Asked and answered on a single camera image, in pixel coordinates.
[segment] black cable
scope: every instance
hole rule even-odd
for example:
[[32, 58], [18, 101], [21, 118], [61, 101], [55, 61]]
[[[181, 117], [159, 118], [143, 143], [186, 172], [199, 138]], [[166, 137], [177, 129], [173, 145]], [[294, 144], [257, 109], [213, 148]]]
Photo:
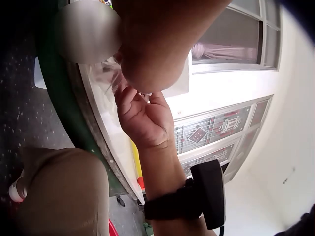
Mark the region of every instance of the black cable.
[[223, 236], [224, 235], [224, 225], [220, 227], [220, 234], [219, 236]]

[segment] yellow pole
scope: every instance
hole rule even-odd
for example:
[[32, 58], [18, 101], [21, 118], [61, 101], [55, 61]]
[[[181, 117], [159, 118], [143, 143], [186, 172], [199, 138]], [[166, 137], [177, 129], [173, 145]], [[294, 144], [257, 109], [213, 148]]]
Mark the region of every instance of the yellow pole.
[[140, 165], [140, 159], [139, 159], [139, 153], [137, 150], [136, 145], [132, 140], [131, 141], [131, 148], [132, 148], [132, 154], [134, 156], [134, 162], [137, 170], [137, 176], [138, 176], [138, 184], [140, 185], [141, 189], [144, 189], [144, 182], [143, 182], [143, 177], [142, 177], [142, 171], [141, 171], [141, 165]]

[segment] hand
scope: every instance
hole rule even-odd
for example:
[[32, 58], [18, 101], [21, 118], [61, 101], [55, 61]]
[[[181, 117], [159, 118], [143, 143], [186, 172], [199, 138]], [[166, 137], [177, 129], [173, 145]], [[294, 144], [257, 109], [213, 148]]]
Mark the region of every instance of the hand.
[[149, 100], [131, 86], [118, 87], [115, 101], [122, 129], [138, 150], [175, 145], [174, 121], [162, 92], [153, 93]]

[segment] khaki pants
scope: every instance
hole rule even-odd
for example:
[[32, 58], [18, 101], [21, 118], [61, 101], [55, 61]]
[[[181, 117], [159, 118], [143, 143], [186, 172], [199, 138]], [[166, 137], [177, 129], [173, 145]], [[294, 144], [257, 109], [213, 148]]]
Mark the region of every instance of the khaki pants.
[[26, 236], [108, 236], [106, 170], [94, 155], [76, 148], [24, 148], [27, 197], [17, 224]]

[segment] black device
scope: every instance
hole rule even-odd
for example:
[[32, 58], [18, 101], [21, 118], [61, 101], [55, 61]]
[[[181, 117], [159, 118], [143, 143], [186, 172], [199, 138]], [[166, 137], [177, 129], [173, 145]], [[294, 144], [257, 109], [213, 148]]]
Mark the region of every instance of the black device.
[[176, 193], [166, 194], [144, 205], [146, 219], [196, 219], [203, 213], [208, 230], [224, 232], [226, 220], [223, 172], [218, 160], [190, 168], [192, 178]]

